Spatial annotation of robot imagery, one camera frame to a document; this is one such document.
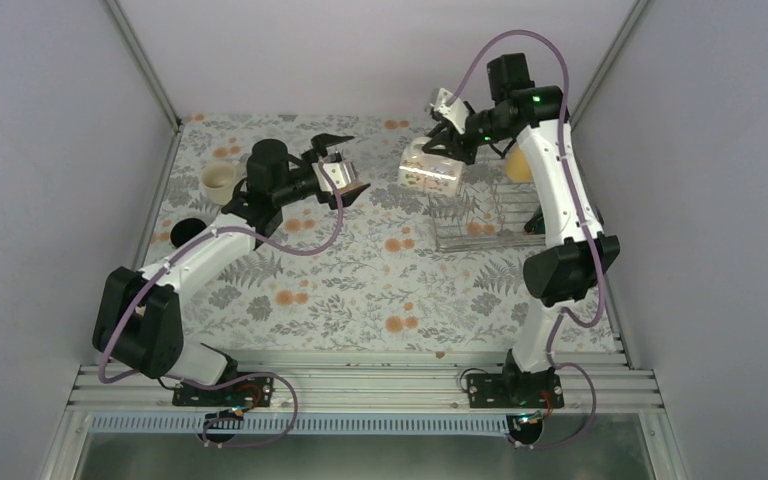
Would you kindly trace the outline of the beige white ceramic mug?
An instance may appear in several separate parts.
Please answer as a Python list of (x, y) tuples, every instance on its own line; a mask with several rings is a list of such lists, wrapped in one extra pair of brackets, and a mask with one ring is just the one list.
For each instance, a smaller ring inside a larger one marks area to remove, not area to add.
[(240, 175), (240, 168), (230, 162), (207, 164), (200, 174), (201, 188), (207, 200), (220, 206), (230, 202)]

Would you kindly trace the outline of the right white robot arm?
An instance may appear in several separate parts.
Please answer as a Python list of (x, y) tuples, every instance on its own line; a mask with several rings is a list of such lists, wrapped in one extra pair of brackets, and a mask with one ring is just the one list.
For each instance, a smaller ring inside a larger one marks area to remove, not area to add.
[(620, 253), (617, 236), (604, 234), (580, 177), (571, 139), (567, 98), (559, 86), (536, 86), (524, 54), (502, 55), (487, 65), (493, 107), (476, 112), (458, 94), (436, 89), (428, 110), (436, 121), (426, 154), (440, 154), (464, 164), (474, 162), (481, 145), (513, 143), (530, 170), (544, 225), (544, 249), (527, 258), (523, 277), (529, 311), (508, 355), (509, 369), (501, 384), (504, 399), (525, 407), (540, 393), (535, 375), (555, 363), (552, 343), (565, 317), (582, 327), (574, 305), (591, 289), (598, 292), (597, 310), (605, 309), (605, 274)]

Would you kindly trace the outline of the black matte mug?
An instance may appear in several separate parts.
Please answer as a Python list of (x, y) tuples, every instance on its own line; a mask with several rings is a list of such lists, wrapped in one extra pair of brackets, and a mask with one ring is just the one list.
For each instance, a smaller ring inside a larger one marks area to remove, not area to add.
[(206, 226), (207, 224), (199, 218), (185, 218), (172, 227), (169, 241), (175, 248), (180, 248), (204, 231)]

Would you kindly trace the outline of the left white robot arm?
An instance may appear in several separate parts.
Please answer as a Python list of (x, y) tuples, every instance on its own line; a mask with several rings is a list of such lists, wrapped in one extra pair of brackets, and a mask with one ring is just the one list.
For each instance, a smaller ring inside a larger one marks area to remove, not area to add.
[[(262, 245), (289, 255), (316, 256), (340, 234), (346, 207), (367, 189), (337, 146), (347, 137), (318, 134), (299, 156), (274, 138), (254, 144), (231, 200), (201, 232), (173, 253), (138, 270), (107, 277), (92, 335), (100, 353), (98, 379), (111, 384), (134, 374), (169, 377), (193, 386), (215, 405), (238, 391), (238, 368), (229, 355), (188, 340), (182, 306), (229, 265)], [(273, 240), (283, 209), (314, 197), (336, 211), (336, 224), (320, 246), (302, 250)]]

